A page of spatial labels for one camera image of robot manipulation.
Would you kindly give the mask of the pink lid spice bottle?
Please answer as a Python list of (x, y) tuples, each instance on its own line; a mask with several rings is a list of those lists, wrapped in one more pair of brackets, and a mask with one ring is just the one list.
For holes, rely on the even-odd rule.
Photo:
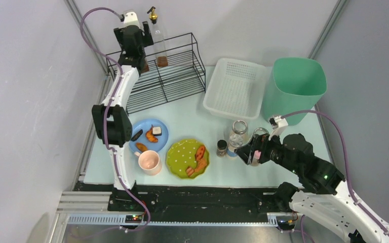
[(256, 167), (260, 165), (259, 163), (260, 156), (261, 156), (261, 152), (259, 150), (254, 151), (254, 154), (252, 156), (251, 166)]

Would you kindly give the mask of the glass jar beige powder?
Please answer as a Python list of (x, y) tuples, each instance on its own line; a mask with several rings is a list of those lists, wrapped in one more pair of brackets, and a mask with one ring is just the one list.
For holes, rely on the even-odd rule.
[(244, 120), (236, 120), (232, 123), (231, 131), (229, 134), (230, 141), (245, 142), (247, 140), (248, 124)]

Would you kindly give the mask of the oil bottle gold spout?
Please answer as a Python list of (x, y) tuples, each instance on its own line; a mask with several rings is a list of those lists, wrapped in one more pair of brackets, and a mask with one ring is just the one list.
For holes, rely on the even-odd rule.
[(149, 64), (148, 61), (144, 59), (144, 67), (142, 68), (141, 73), (146, 73), (146, 72), (149, 72)]
[(151, 35), (153, 39), (153, 49), (155, 54), (155, 59), (158, 67), (167, 67), (168, 66), (168, 55), (166, 52), (165, 38), (163, 33), (163, 28), (158, 22), (158, 15), (155, 12), (156, 8), (152, 6), (147, 14), (151, 22)]

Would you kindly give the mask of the blue label spice jar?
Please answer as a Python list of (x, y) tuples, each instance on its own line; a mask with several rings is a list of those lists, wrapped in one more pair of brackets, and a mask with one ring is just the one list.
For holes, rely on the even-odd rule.
[(229, 158), (237, 158), (235, 150), (244, 144), (244, 137), (239, 134), (231, 134), (227, 143), (226, 156)]

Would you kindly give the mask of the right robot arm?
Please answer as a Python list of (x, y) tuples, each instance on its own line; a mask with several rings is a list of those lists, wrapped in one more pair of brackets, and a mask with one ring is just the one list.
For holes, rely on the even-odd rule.
[(343, 173), (313, 152), (302, 134), (291, 134), (281, 142), (277, 136), (254, 135), (235, 149), (246, 163), (272, 161), (298, 177), (303, 190), (282, 183), (274, 193), (282, 210), (293, 210), (313, 219), (344, 242), (389, 242), (389, 223), (362, 200), (353, 199)]

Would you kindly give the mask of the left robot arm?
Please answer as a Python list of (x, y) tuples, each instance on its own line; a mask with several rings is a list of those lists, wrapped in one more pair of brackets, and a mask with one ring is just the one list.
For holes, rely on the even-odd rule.
[(115, 64), (115, 79), (102, 103), (92, 107), (92, 116), (97, 137), (111, 157), (113, 186), (117, 190), (127, 190), (134, 186), (135, 179), (130, 174), (132, 166), (127, 155), (133, 126), (126, 108), (132, 89), (146, 66), (144, 48), (153, 45), (153, 38), (146, 21), (142, 27), (116, 28), (114, 34), (122, 49), (118, 60), (107, 56), (109, 62)]

